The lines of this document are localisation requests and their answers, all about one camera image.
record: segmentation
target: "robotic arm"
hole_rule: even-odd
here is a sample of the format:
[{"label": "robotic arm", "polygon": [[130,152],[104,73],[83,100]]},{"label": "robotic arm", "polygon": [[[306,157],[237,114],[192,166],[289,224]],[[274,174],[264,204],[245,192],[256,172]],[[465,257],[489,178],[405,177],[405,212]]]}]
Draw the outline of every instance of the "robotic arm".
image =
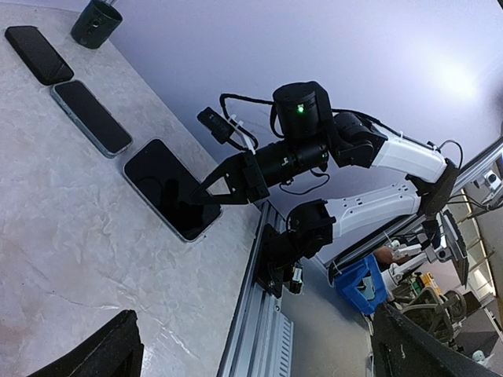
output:
[{"label": "robotic arm", "polygon": [[[281,234],[266,228],[257,280],[270,293],[279,297],[284,280],[298,283],[298,260],[313,257],[334,238],[402,215],[436,215],[449,200],[459,169],[434,145],[413,141],[368,115],[332,110],[327,92],[317,82],[282,86],[273,99],[271,129],[282,140],[226,159],[192,194],[194,202],[246,204],[264,199],[269,187],[316,167],[326,171],[329,156],[339,167],[387,167],[408,175],[363,195],[301,204],[290,212]],[[282,134],[274,130],[276,118]],[[235,121],[210,108],[198,119],[221,143],[236,130]],[[229,194],[204,195],[220,178]]]}]

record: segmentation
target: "silver phone frame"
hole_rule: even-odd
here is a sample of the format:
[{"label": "silver phone frame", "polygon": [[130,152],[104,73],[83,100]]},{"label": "silver phone frame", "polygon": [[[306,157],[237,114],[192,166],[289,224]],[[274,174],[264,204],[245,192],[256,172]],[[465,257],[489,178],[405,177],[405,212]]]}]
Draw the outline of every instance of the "silver phone frame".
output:
[{"label": "silver phone frame", "polygon": [[[94,135],[89,129],[86,127],[86,125],[83,123],[82,120],[70,109],[70,107],[64,102],[63,98],[57,93],[56,87],[61,86],[64,84],[68,84],[70,82],[80,82],[88,91],[91,93],[96,99],[96,101],[101,105],[101,107],[119,124],[124,132],[130,137],[131,143],[127,144],[124,148],[120,149],[118,152],[110,152]],[[50,95],[51,97],[56,101],[56,103],[60,106],[60,108],[64,111],[64,113],[70,118],[70,120],[79,128],[79,130],[90,140],[91,143],[97,148],[98,151],[101,152],[103,156],[105,156],[107,159],[113,159],[116,156],[118,156],[120,153],[124,152],[126,149],[128,149],[132,144],[133,144],[133,137],[127,130],[123,127],[122,124],[120,124],[117,119],[115,119],[112,114],[108,111],[108,109],[96,98],[93,92],[90,91],[90,89],[80,80],[72,80],[72,81],[66,81],[66,82],[59,82],[58,84],[54,84],[50,87]]]},{"label": "silver phone frame", "polygon": [[[141,148],[138,149],[138,151],[136,153],[134,153],[128,160],[126,163],[124,163],[124,166],[123,166],[123,169],[122,169],[122,172],[123,172],[123,176],[124,176],[124,179],[126,179],[126,182],[129,183],[129,185],[133,188],[133,190],[143,199],[144,202],[146,202],[146,204],[150,207],[151,210],[154,211],[154,213],[160,218],[160,220],[166,224],[169,229],[171,229],[173,231],[174,234],[177,235],[177,237],[182,240],[183,242],[186,242],[186,243],[193,243],[193,242],[196,242],[198,241],[198,239],[200,239],[206,232],[207,230],[214,224],[216,223],[217,220],[219,220],[223,214],[223,208],[222,208],[222,204],[220,204],[220,214],[215,218],[215,220],[213,220],[210,224],[208,224],[208,226],[201,232],[199,233],[199,235],[194,238],[193,240],[187,240],[160,212],[159,210],[157,210],[157,208],[146,198],[145,195],[143,195],[143,192],[140,191],[140,189],[138,187],[136,187],[136,185],[132,182],[131,179],[129,179],[129,177],[126,175],[126,165],[134,158],[136,157],[136,155],[138,153],[140,153],[147,145],[149,145],[152,141],[154,140],[159,140],[163,143],[163,145],[169,149],[169,147],[166,145],[166,143],[159,137],[153,137],[152,139],[150,139],[149,141],[147,141]],[[197,177],[195,177],[192,172],[190,171],[190,169],[183,163],[183,161],[181,161],[174,153],[173,153],[174,157],[180,162],[180,164],[186,168],[186,170],[190,173],[190,175],[193,176],[193,178],[200,184],[201,181],[199,179],[197,179]]]}]

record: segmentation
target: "marble countertop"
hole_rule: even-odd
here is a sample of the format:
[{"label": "marble countertop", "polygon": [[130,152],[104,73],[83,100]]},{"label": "marble countertop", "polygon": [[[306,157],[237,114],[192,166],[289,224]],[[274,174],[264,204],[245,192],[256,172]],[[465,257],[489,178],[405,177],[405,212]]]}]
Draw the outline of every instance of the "marble countertop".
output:
[{"label": "marble countertop", "polygon": [[142,376],[215,375],[259,211],[223,207],[184,243],[150,210],[122,176],[149,139],[199,179],[216,164],[110,42],[73,42],[76,18],[0,4],[2,33],[39,27],[134,144],[106,159],[0,38],[0,375],[38,370],[122,309],[138,314]]}]

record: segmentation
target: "phone screen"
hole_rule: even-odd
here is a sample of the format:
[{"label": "phone screen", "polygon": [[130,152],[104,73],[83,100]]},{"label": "phone screen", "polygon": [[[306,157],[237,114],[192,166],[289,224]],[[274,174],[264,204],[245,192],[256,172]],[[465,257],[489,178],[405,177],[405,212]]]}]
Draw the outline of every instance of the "phone screen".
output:
[{"label": "phone screen", "polygon": [[6,38],[23,62],[44,85],[68,81],[72,69],[35,26],[12,26]]},{"label": "phone screen", "polygon": [[53,90],[71,111],[71,116],[82,122],[110,154],[115,155],[131,144],[131,136],[80,81],[65,82]]},{"label": "phone screen", "polygon": [[221,214],[217,204],[191,203],[189,196],[199,182],[159,139],[150,141],[135,155],[124,173],[161,218],[186,240],[195,240]]}]

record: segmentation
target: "wall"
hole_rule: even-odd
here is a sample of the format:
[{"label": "wall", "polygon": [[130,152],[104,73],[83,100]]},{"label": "wall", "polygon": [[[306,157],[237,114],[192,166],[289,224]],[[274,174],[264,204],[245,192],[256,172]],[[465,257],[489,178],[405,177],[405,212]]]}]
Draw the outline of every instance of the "wall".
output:
[{"label": "wall", "polygon": [[[63,0],[23,2],[80,8]],[[196,121],[200,110],[217,108],[224,91],[270,98],[285,83],[312,79],[334,107],[368,112],[422,141],[459,140],[465,161],[499,135],[503,12],[495,0],[119,0],[117,8],[125,21],[112,41],[218,161],[234,150]],[[274,139],[268,108],[229,108],[261,145]],[[454,147],[444,152],[457,161]],[[357,195],[402,176],[334,164],[329,172],[324,188],[301,197],[273,189],[273,202],[287,213],[309,199]],[[292,189],[315,182],[305,175]],[[371,230],[326,247],[321,259]]]}]

